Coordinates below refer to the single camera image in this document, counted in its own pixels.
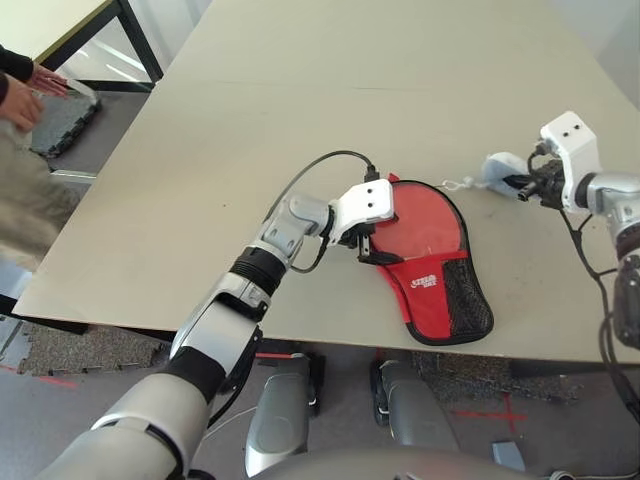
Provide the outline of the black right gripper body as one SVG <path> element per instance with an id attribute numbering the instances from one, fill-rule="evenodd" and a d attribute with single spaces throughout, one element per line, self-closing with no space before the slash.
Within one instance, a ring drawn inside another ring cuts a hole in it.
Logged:
<path id="1" fill-rule="evenodd" d="M 534 193 L 543 207 L 562 207 L 562 192 L 565 185 L 563 163 L 561 160 L 549 160 L 531 173 L 535 185 Z"/>

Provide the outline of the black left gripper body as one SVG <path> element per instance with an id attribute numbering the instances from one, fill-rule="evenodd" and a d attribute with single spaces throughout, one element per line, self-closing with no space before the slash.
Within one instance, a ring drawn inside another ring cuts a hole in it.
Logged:
<path id="1" fill-rule="evenodd" d="M 349 249 L 357 249 L 359 262 L 372 262 L 370 239 L 374 233 L 373 224 L 357 224 L 342 234 L 339 244 Z"/>

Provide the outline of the bystander bare hand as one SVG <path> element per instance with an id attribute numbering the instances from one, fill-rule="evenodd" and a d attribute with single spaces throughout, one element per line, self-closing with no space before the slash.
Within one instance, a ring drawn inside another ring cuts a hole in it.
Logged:
<path id="1" fill-rule="evenodd" d="M 67 80 L 37 63 L 33 64 L 33 71 L 28 85 L 46 95 L 56 97 L 65 97 L 67 95 Z"/>
<path id="2" fill-rule="evenodd" d="M 44 105 L 32 90 L 19 80 L 7 77 L 7 92 L 1 102 L 1 118 L 17 129 L 30 132 L 41 120 Z"/>

